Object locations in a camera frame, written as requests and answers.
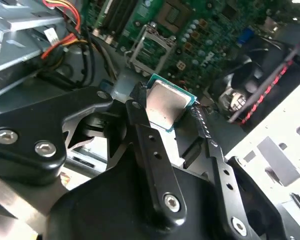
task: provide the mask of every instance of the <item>capacitor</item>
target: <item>capacitor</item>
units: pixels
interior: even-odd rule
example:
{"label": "capacitor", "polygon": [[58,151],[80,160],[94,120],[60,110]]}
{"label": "capacitor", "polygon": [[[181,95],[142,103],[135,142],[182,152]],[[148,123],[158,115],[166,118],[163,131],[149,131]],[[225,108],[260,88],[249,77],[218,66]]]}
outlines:
{"label": "capacitor", "polygon": [[193,65],[199,65],[199,61],[198,61],[197,59],[193,59],[193,60],[192,60],[192,64],[193,64]]}
{"label": "capacitor", "polygon": [[198,51],[198,55],[199,55],[200,57],[204,57],[204,56],[206,55],[206,52],[203,51],[203,50],[199,50],[199,51]]}
{"label": "capacitor", "polygon": [[144,2],[144,5],[145,5],[147,8],[150,7],[150,6],[151,6],[151,1],[146,0],[146,1]]}
{"label": "capacitor", "polygon": [[178,48],[175,50],[175,54],[176,54],[176,55],[182,54],[182,49],[181,49],[180,47],[178,47]]}
{"label": "capacitor", "polygon": [[205,41],[205,44],[211,46],[214,42],[211,39],[208,39],[207,41]]}

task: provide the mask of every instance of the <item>red cable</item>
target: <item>red cable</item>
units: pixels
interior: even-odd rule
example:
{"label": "red cable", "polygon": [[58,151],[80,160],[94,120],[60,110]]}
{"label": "red cable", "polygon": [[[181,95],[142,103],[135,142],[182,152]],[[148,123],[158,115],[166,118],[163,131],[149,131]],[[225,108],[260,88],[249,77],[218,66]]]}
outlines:
{"label": "red cable", "polygon": [[[300,48],[300,42],[295,46],[296,49]],[[287,64],[282,68],[281,72],[274,78],[274,81],[267,87],[265,92],[260,96],[258,101],[252,106],[251,110],[248,112],[246,117],[241,121],[241,124],[245,124],[254,114],[254,112],[257,110],[258,106],[263,102],[265,97],[270,93],[272,88],[279,82],[279,80],[282,78],[282,76],[287,72],[288,68],[294,63],[293,60],[290,60],[287,62]]]}
{"label": "red cable", "polygon": [[[75,17],[75,20],[77,21],[77,24],[75,26],[75,29],[79,32],[80,31],[80,24],[81,24],[81,19],[80,19],[80,15],[78,13],[78,10],[72,6],[71,4],[67,5],[67,4],[56,4],[56,3],[48,3],[46,2],[46,0],[42,0],[42,2],[47,6],[47,7],[63,7],[64,9],[69,9],[74,17]],[[49,54],[50,52],[55,49],[57,46],[61,45],[61,44],[65,44],[67,42],[71,42],[73,40],[76,39],[76,36],[71,33],[69,34],[68,36],[66,36],[64,39],[62,39],[60,42],[58,42],[57,44],[49,47],[41,56],[41,59],[45,59]]]}

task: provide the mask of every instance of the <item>screw hole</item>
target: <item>screw hole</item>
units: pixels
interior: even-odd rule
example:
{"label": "screw hole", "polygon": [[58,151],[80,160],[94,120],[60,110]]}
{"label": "screw hole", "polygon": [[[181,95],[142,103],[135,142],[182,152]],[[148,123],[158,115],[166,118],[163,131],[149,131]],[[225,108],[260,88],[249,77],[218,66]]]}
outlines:
{"label": "screw hole", "polygon": [[155,141],[156,141],[155,137],[152,136],[152,135],[149,136],[149,139],[150,139],[152,142],[155,142]]}
{"label": "screw hole", "polygon": [[157,158],[157,159],[162,159],[162,156],[160,155],[160,153],[158,152],[154,152],[154,156]]}
{"label": "screw hole", "polygon": [[239,224],[239,223],[237,223],[236,224],[236,226],[238,227],[238,229],[240,229],[240,230],[243,230],[244,229],[244,227],[243,226],[241,226],[241,224]]}
{"label": "screw hole", "polygon": [[103,91],[98,91],[97,94],[102,99],[107,99],[107,97],[108,97],[107,94],[104,93]]}
{"label": "screw hole", "polygon": [[233,190],[233,189],[234,189],[230,183],[227,183],[226,186],[227,186],[228,189],[230,189],[230,190]]}
{"label": "screw hole", "polygon": [[133,105],[136,109],[141,109],[140,104],[137,103],[136,101],[134,101],[134,102],[132,103],[132,105]]}

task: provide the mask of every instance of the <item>black wire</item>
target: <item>black wire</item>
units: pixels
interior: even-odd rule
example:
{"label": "black wire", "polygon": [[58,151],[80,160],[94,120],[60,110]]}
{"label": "black wire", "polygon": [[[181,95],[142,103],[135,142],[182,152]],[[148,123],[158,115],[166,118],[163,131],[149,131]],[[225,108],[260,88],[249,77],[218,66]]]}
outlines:
{"label": "black wire", "polygon": [[104,68],[106,70],[106,73],[111,76],[110,74],[110,69],[109,69],[109,65],[108,65],[108,61],[107,61],[107,58],[101,48],[101,45],[100,43],[97,41],[97,37],[94,36],[91,32],[89,32],[89,35],[90,35],[90,38],[91,38],[91,41],[92,43],[95,45],[96,49],[98,50],[98,52],[101,54],[103,60],[104,60]]}
{"label": "black wire", "polygon": [[91,36],[87,27],[87,21],[84,21],[84,30],[87,35],[87,40],[88,40],[88,48],[89,48],[89,53],[90,53],[90,61],[91,61],[91,73],[90,73],[90,81],[86,86],[90,86],[91,84],[94,83],[95,76],[96,76],[96,60],[95,60],[95,53],[94,49],[92,47],[92,41],[91,41]]}
{"label": "black wire", "polygon": [[82,61],[83,61],[83,78],[81,81],[78,82],[78,86],[79,87],[82,87],[86,80],[87,80],[87,77],[88,77],[88,61],[87,61],[87,56],[85,54],[85,51],[86,51],[86,48],[85,48],[85,44],[81,44],[81,52],[82,52]]}

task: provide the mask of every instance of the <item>yellow wire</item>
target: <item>yellow wire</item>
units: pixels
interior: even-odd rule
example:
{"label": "yellow wire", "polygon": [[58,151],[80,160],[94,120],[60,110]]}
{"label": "yellow wire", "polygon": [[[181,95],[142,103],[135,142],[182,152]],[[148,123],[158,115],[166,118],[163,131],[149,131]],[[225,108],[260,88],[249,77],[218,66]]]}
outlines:
{"label": "yellow wire", "polygon": [[[66,1],[66,0],[45,0],[47,3],[51,3],[51,4],[63,4],[63,5],[66,5],[68,7],[72,6],[74,9],[76,9],[77,13],[78,13],[78,17],[80,18],[80,13],[78,12],[77,8],[70,2]],[[66,42],[63,44],[63,46],[67,46],[67,45],[70,45],[70,44],[73,44],[77,41],[77,39],[74,39],[70,42]]]}

